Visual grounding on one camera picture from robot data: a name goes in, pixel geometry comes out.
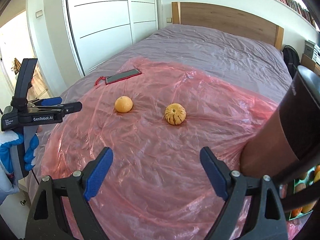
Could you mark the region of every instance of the phone screen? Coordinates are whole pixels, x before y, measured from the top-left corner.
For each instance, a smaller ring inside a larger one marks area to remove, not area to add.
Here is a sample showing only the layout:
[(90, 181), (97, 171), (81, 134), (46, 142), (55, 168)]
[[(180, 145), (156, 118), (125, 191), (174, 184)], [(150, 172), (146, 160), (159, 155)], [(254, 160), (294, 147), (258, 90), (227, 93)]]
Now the phone screen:
[(124, 79), (124, 78), (127, 78), (127, 77), (130, 77), (130, 76), (134, 76), (134, 75), (137, 75), (137, 74), (140, 74), (140, 71), (138, 69), (132, 69), (132, 70), (129, 70), (129, 71), (126, 71), (126, 72), (122, 72), (122, 73), (118, 73), (118, 74), (115, 74), (111, 77), (108, 77), (107, 78), (107, 83), (112, 83), (112, 82), (115, 82), (115, 81), (118, 81), (120, 79)]

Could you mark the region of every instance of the gray bedsheet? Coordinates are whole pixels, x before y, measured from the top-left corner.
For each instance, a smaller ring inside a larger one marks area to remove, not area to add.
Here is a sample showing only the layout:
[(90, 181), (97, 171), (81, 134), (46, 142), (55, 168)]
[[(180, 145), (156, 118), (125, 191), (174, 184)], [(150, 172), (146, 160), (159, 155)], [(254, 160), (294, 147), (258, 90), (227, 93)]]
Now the gray bedsheet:
[[(77, 101), (98, 77), (113, 75), (128, 59), (137, 56), (193, 66), (277, 103), (292, 81), (282, 53), (271, 45), (205, 27), (172, 25), (101, 63), (90, 75), (66, 90), (61, 95), (63, 101)], [(46, 125), (39, 134), (40, 146), (36, 150), (34, 167), (39, 180), (45, 145), (53, 128), (54, 125)], [(37, 186), (30, 175), (27, 185), (33, 199)]]

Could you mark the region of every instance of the smartphone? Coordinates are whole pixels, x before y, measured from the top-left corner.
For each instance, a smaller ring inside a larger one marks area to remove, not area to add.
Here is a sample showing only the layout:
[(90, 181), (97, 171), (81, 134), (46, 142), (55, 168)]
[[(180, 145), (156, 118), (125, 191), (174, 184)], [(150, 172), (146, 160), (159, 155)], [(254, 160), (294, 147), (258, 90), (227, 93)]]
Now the smartphone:
[(135, 69), (131, 69), (125, 72), (121, 72), (118, 74), (115, 74), (111, 77), (106, 78), (106, 85), (111, 84), (111, 83), (115, 83), (121, 80), (125, 80), (134, 76), (138, 76), (142, 74), (142, 72), (140, 70), (138, 70), (137, 68)]

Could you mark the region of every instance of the gloved hand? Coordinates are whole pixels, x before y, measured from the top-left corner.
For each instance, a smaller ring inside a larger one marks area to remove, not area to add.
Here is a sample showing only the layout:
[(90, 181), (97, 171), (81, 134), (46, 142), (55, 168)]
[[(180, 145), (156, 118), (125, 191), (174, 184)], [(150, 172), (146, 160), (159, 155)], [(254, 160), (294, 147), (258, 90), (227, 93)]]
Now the gloved hand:
[[(0, 132), (0, 205), (7, 195), (19, 192), (18, 181), (14, 179), (14, 170), (10, 158), (10, 148), (23, 143), (23, 136), (14, 131)], [(30, 141), (30, 148), (26, 150), (25, 169), (31, 171), (34, 167), (34, 150), (39, 146), (39, 139), (35, 135)]]

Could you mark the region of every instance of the wooden headboard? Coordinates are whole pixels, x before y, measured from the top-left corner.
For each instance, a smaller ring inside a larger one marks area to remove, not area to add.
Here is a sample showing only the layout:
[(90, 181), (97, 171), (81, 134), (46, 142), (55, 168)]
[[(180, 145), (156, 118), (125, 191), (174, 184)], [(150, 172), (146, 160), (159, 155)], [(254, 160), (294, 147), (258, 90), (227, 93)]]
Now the wooden headboard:
[(217, 29), (282, 49), (284, 29), (251, 13), (221, 5), (173, 2), (172, 23)]

